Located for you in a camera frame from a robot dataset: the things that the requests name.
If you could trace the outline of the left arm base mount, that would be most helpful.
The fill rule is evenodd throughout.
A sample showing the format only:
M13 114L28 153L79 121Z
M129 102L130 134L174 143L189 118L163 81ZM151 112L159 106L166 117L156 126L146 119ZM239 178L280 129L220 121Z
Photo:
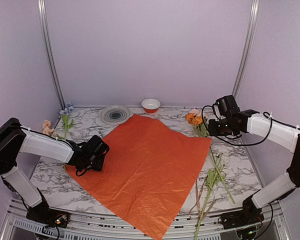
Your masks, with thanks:
M51 227L66 228L69 223L70 214L66 211L50 208L47 200L42 197L42 201L38 205L27 208L26 218L38 223L47 224Z

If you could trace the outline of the pink fake flower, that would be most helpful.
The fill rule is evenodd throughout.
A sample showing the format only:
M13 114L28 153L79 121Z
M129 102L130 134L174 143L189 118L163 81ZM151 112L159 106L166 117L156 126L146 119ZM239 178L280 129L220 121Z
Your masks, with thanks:
M44 120L43 125L42 125L42 133L48 136L51 136L55 129L51 128L51 121L50 120Z
M199 116L199 115L201 115L202 111L199 110L199 109L197 109L197 108L193 108L193 109L191 109L191 110L189 111L189 113L190 113L190 114L193 114L193 115L195 115L195 116Z

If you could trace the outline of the orange fake flower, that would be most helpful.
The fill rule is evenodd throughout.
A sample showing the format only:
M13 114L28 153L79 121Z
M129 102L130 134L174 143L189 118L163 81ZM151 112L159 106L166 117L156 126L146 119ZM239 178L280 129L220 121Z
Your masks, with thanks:
M210 134L208 133L207 127L207 118L205 116L201 116L196 113L188 113L185 115L185 119L192 126L195 133L199 137L208 137Z

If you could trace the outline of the orange wrapping paper sheet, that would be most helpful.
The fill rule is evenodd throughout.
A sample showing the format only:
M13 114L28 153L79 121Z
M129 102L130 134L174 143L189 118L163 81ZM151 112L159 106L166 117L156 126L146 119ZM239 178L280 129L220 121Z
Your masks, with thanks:
M178 215L207 158L211 139L188 137L160 120L134 115L104 137L102 171L67 173L117 216L136 211Z

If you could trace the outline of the blue fake flower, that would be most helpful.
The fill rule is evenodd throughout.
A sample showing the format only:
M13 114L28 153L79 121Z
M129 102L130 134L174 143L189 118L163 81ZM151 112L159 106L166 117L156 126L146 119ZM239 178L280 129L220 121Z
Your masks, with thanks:
M53 134L54 137L57 137L60 140L66 140L68 131L74 126L74 120L70 120L70 115L74 111L73 103L67 102L62 110L59 111L60 119L62 120L62 128L64 130L64 136L60 136L56 133Z

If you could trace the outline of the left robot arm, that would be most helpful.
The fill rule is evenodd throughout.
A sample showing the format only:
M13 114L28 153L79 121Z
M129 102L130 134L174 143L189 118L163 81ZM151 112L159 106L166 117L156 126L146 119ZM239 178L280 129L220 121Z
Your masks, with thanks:
M41 192L24 173L19 161L46 158L75 168L75 175L101 171L110 147L97 135L80 143L59 139L25 127L12 117L0 127L0 176L33 209L43 223L53 219L53 211Z

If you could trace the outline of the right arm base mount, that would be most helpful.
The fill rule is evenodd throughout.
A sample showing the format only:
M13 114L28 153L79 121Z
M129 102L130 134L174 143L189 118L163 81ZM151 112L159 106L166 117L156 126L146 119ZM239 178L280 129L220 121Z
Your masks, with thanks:
M219 222L228 230L262 222L264 219L262 209L255 206L250 196L243 201L241 210L221 214Z

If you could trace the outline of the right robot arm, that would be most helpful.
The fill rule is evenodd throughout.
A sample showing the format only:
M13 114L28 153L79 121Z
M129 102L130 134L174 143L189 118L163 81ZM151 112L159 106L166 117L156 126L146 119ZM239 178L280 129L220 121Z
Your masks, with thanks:
M222 119L208 121L207 130L210 136L219 140L231 134L245 133L262 138L261 141L254 143L254 146L269 141L275 151L270 153L269 147L259 147L260 153L255 152L254 156L258 159L265 158L265 166L271 169L279 165L280 159L285 163L288 161L288 157L283 155L279 147L288 150L291 157L290 165L284 173L277 175L276 179L242 204L243 209L237 214L237 219L242 224L250 223L257 216L257 209L285 198L300 187L300 127L277 121L268 112L259 113L249 109L224 112Z

